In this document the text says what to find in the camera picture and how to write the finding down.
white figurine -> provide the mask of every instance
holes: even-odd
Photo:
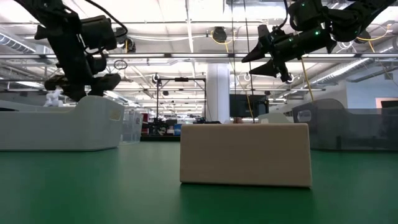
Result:
[[[49,91],[46,94],[45,98],[47,99],[44,106],[63,106],[62,100],[59,100],[58,97],[61,94],[61,90]]]

